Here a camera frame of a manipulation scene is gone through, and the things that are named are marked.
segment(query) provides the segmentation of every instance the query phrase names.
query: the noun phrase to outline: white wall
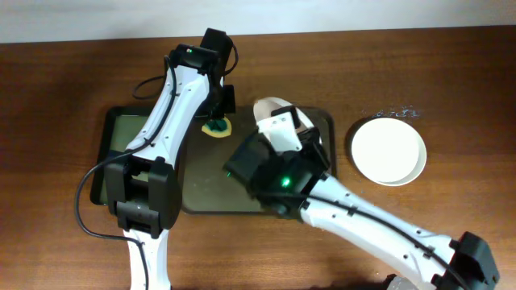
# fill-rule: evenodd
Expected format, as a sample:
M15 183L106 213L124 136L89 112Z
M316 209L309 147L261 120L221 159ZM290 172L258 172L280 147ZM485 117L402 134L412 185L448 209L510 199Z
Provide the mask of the white wall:
M0 42L516 24L516 0L0 0Z

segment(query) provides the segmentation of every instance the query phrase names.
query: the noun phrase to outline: green light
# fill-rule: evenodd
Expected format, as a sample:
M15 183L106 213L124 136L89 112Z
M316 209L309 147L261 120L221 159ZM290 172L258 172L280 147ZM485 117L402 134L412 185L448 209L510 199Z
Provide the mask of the green light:
M289 186L289 184L290 184L290 178L285 177L284 179L281 180L282 187L287 187L287 186Z

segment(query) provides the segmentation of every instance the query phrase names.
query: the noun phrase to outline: brown wood surface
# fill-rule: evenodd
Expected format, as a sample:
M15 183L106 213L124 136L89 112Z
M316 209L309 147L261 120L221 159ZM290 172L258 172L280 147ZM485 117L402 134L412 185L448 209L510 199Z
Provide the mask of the brown wood surface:
M199 41L0 45L1 289L129 289L127 245L84 234L73 194L97 158L108 109L137 103L133 87L161 73L162 56L178 43ZM515 287L516 27L234 41L240 63L227 83L235 85L238 105L277 96L327 110L346 186L428 230L480 235L501 272L498 289ZM344 150L348 129L382 110L408 109L418 116L400 119L425 140L424 172L399 188L366 180ZM88 195L89 187L81 199L86 224L121 234L107 208L89 203ZM393 273L333 234L263 217L182 213L168 259L178 289L322 288Z

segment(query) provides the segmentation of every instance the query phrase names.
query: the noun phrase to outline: sponge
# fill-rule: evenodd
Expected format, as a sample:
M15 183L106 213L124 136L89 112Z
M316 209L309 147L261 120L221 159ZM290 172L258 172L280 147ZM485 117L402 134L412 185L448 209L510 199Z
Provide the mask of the sponge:
M211 119L202 126L201 130L211 137L224 138L231 135L231 122L226 117Z

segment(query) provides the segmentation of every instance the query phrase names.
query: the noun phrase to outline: wooden tabletop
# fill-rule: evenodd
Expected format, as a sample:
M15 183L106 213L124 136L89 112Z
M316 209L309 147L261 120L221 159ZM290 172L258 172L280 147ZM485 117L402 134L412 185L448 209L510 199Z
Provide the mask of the wooden tabletop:
M516 284L516 27L235 36L228 77L238 105L276 96L335 120L338 178L400 218L493 250ZM133 87L162 56L199 38L0 45L0 288L129 289L127 244L91 238L73 195L98 153L104 115L142 105ZM398 115L427 145L402 187L363 177L345 150L362 118ZM81 199L85 223L121 234ZM169 237L174 289L309 289L382 281L393 270L351 243L295 221L180 215Z

